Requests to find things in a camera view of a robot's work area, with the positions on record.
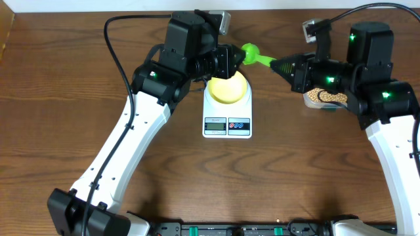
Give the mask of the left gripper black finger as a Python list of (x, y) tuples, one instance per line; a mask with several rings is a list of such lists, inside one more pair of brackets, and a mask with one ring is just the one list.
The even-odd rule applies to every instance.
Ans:
[(244, 61), (246, 58), (246, 52), (242, 50), (241, 48), (230, 45), (230, 54), (234, 61)]
[(243, 58), (233, 59), (231, 63), (231, 74), (234, 75), (239, 69), (240, 66), (243, 64)]

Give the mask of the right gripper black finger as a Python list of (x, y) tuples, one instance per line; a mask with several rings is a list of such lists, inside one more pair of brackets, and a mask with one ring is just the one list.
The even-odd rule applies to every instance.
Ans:
[(293, 54), (291, 56), (286, 56), (278, 60), (273, 60), (270, 63), (270, 67), (280, 68), (281, 65), (289, 65), (292, 68), (300, 68), (303, 63), (306, 62), (306, 56), (304, 54)]
[(285, 79), (290, 85), (294, 85), (295, 69), (293, 67), (272, 67), (272, 70)]

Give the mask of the green plastic measuring scoop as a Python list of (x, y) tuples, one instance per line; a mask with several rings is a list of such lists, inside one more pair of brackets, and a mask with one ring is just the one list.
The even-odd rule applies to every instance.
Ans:
[(245, 59), (243, 60), (244, 65), (255, 64), (258, 62), (262, 65), (270, 67), (270, 63), (276, 60), (275, 58), (261, 55), (258, 46), (252, 43), (244, 44), (241, 49), (245, 52)]

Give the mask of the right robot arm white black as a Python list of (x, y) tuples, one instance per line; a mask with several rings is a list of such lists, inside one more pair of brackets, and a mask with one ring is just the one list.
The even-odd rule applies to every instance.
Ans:
[(394, 34), (382, 22), (358, 22), (350, 29), (346, 62), (329, 58), (329, 29), (310, 24), (317, 51), (270, 62), (293, 92), (314, 88), (347, 97), (380, 160), (398, 235), (419, 234), (419, 102), (411, 85), (391, 77)]

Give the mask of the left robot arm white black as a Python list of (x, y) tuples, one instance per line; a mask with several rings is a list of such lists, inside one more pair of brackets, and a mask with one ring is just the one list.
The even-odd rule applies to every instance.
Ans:
[(228, 12), (176, 11), (167, 19), (165, 41), (124, 78), (125, 107), (98, 155), (69, 191), (51, 193), (47, 207), (59, 235), (147, 235), (148, 221), (120, 213), (133, 172), (191, 82), (231, 78), (244, 61), (242, 49), (219, 43), (228, 31)]

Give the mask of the yellow plastic bowl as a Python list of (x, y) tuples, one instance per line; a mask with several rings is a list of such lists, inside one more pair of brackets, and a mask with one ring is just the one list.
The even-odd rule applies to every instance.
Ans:
[(207, 84), (211, 97), (222, 104), (233, 104), (241, 100), (247, 92), (247, 80), (236, 72), (229, 79), (212, 77)]

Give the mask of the white digital kitchen scale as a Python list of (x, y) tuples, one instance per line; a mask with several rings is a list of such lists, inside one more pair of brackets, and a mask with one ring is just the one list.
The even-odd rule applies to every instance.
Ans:
[(203, 97), (202, 135), (205, 138), (248, 139), (253, 135), (252, 90), (245, 77), (242, 97), (225, 104), (212, 95), (211, 81), (207, 83)]

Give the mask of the clear container of soybeans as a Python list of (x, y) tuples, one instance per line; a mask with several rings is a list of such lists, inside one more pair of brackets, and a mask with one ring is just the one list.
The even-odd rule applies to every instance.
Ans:
[(303, 94), (303, 100), (304, 104), (312, 109), (340, 109), (337, 103), (345, 106), (348, 98), (343, 93), (331, 94), (323, 89), (314, 88)]

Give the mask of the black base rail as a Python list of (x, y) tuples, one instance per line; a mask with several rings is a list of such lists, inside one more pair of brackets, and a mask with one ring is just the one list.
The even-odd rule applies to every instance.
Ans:
[(328, 223), (293, 220), (285, 224), (182, 224), (161, 222), (151, 225), (147, 236), (333, 236)]

